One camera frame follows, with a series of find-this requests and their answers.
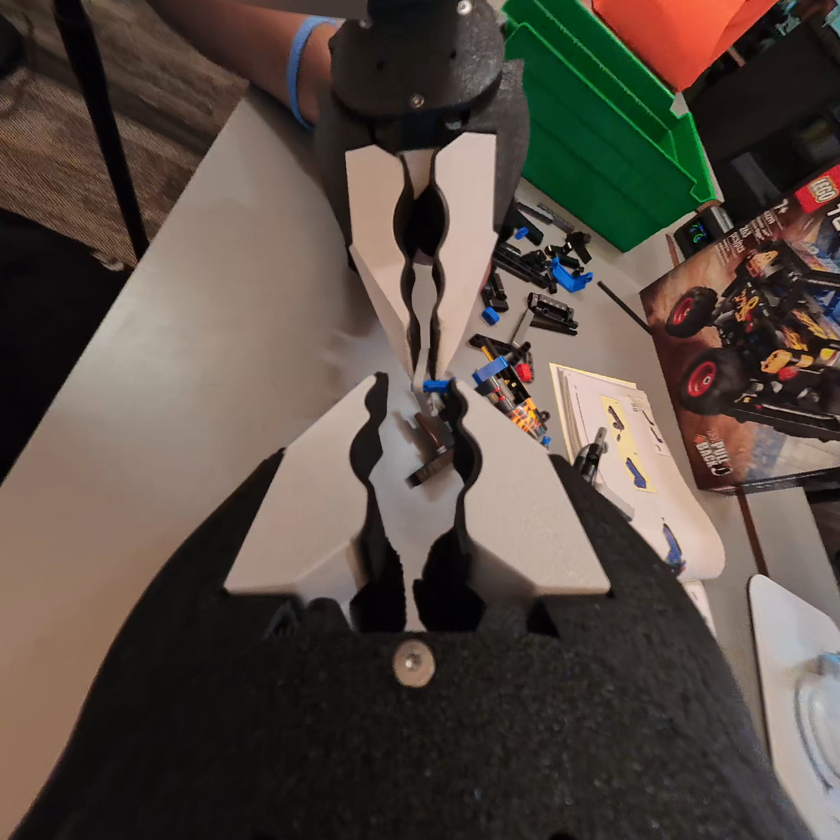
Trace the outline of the lego set box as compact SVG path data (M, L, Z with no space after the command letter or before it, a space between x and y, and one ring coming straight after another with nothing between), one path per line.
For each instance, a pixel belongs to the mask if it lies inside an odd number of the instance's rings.
M640 299L700 490L838 478L837 161Z

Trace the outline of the small black electronic device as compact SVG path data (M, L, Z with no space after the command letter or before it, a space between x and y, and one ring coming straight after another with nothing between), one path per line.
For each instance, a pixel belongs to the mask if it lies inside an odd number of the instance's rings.
M699 210L674 232L674 240L684 259L689 259L709 245L727 237L734 224L723 205L709 205Z

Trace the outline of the black lego frame with axles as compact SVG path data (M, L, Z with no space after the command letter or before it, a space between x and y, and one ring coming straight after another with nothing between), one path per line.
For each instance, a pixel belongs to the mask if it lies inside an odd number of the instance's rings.
M420 449L431 457L406 478L406 484L412 490L426 485L455 465L455 437L447 396L437 392L414 392L413 396L418 409L412 430Z

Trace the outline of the person's left forearm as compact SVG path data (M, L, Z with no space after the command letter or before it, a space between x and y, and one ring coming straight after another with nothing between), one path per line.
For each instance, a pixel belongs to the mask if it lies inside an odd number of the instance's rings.
M150 1L149 4L204 58L251 82L290 111L287 61L294 34L308 15L225 1ZM336 29L325 25L318 29L309 41L303 60L301 110L314 126L319 121L320 97L331 86L329 42L339 27L340 24Z

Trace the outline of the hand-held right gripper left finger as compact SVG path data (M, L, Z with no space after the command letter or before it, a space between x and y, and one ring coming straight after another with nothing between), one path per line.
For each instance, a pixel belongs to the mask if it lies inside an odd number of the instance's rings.
M325 598L355 628L403 626L403 567L371 483L388 387L387 374L367 376L283 449L227 593Z

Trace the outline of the long black lego axle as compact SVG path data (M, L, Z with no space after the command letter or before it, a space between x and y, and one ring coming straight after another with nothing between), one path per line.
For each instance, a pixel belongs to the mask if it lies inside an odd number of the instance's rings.
M652 331L645 320L643 320L635 310L631 309L630 306L625 303L623 299L618 297L615 292L609 288L603 281L598 280L596 285L620 308L622 309L625 314L627 314L632 320L635 321L648 335L652 335Z

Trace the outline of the green storage bin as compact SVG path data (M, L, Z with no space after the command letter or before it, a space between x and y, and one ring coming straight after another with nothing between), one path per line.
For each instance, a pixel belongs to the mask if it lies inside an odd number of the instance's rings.
M511 1L530 113L524 178L622 252L716 198L689 112L576 1Z

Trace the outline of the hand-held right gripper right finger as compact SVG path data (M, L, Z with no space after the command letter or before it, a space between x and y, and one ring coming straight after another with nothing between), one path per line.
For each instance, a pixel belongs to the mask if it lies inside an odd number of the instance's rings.
M463 486L452 527L418 580L421 613L528 607L547 596L611 589L547 450L465 383L452 380L445 415Z

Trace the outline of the open instruction booklet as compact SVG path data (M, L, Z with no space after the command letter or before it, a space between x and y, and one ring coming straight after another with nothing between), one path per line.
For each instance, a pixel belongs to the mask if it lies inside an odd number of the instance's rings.
M667 564L716 637L703 582L723 572L725 549L677 467L647 395L630 381L555 363L549 370L569 455L587 455L600 444L594 488Z

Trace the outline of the pile of large black lego pieces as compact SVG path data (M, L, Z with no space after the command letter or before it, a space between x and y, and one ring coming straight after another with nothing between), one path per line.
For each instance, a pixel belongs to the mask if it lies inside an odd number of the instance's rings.
M513 201L491 257L488 279L480 293L484 320L495 324L499 315L509 310L510 302L501 278L501 273L505 272L532 287L521 321L522 329L533 326L575 336L579 326L574 310L557 298L559 291L568 291L551 277L550 262L557 256L567 267L580 267L583 272L590 272L587 267L592 260L591 242L590 233L576 228L548 205L532 206L518 199Z

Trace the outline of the black stool chair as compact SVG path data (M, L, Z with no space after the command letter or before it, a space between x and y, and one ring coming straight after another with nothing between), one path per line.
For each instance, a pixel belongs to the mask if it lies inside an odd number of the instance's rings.
M149 246L99 48L82 2L54 16L134 255ZM115 302L130 271L93 247L6 208L1 212L1 480L5 480Z

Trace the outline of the blue wristband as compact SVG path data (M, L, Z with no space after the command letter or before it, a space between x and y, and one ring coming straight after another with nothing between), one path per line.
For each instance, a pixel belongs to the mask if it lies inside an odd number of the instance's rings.
M323 26L330 26L333 29L338 27L339 21L335 18L308 16L299 26L290 45L290 53L287 61L286 84L289 97L289 109L294 118L306 130L312 131L314 123L310 121L301 110L301 68L306 57L309 41L314 33Z

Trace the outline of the blue lego panel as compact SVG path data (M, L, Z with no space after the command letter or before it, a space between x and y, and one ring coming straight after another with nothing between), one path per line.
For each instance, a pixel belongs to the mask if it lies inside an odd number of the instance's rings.
M591 272L583 272L583 269L580 267L567 267L561 258L557 256L551 259L550 274L557 284L570 293L582 291L593 280L593 274Z

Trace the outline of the orange storage bin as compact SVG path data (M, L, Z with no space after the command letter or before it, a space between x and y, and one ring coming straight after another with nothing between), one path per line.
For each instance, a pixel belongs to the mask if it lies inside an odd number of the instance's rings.
M669 88L682 92L774 1L593 1L592 10Z

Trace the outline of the white document stand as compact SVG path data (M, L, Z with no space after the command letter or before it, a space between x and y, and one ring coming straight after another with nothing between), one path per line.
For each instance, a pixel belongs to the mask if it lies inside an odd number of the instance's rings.
M839 838L839 631L768 577L749 582L775 775L814 838Z

